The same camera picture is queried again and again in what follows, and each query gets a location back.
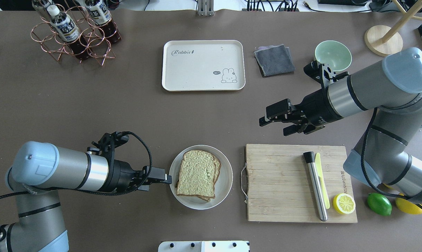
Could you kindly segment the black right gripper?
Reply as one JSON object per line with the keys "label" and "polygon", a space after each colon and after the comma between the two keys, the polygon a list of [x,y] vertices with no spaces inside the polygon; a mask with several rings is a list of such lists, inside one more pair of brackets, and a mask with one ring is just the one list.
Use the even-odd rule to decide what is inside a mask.
{"label": "black right gripper", "polygon": [[300,104],[292,105],[284,99],[266,107],[266,117],[259,118],[259,126],[273,122],[291,123],[283,129],[283,135],[310,134],[337,121],[337,112],[332,108],[326,90],[320,89],[305,96]]}

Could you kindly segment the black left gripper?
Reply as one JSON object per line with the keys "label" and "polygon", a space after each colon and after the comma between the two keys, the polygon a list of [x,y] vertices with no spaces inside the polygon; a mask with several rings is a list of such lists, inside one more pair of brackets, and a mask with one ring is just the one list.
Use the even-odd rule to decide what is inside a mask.
{"label": "black left gripper", "polygon": [[144,166],[141,170],[133,170],[127,162],[115,160],[110,181],[109,193],[124,193],[133,189],[149,191],[153,183],[172,184],[172,176],[166,175],[165,169]]}

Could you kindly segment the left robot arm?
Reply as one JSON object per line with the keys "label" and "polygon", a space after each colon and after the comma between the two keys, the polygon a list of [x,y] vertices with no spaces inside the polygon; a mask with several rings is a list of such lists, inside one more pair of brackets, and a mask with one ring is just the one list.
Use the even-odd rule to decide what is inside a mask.
{"label": "left robot arm", "polygon": [[59,190],[118,196],[148,190],[152,183],[171,184],[164,169],[135,171],[115,159],[115,148],[128,140],[101,140],[86,153],[47,142],[26,142],[6,174],[16,197],[19,220],[0,225],[0,252],[67,252],[67,228]]}

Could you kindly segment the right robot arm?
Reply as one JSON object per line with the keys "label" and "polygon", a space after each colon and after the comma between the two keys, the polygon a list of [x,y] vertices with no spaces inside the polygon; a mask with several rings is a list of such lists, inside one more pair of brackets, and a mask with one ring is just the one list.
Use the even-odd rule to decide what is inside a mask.
{"label": "right robot arm", "polygon": [[353,74],[337,73],[318,61],[304,71],[321,89],[297,105],[284,99],[268,106],[260,126],[291,123],[283,129],[285,136],[310,134],[373,110],[344,170],[378,193],[406,199],[422,209],[422,160],[405,151],[422,128],[422,50],[407,48]]}

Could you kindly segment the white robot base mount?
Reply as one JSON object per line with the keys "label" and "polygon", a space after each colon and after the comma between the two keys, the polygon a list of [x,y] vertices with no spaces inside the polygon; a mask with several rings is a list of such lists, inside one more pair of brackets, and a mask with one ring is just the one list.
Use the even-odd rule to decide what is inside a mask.
{"label": "white robot base mount", "polygon": [[250,252],[249,241],[165,241],[158,246],[158,252]]}

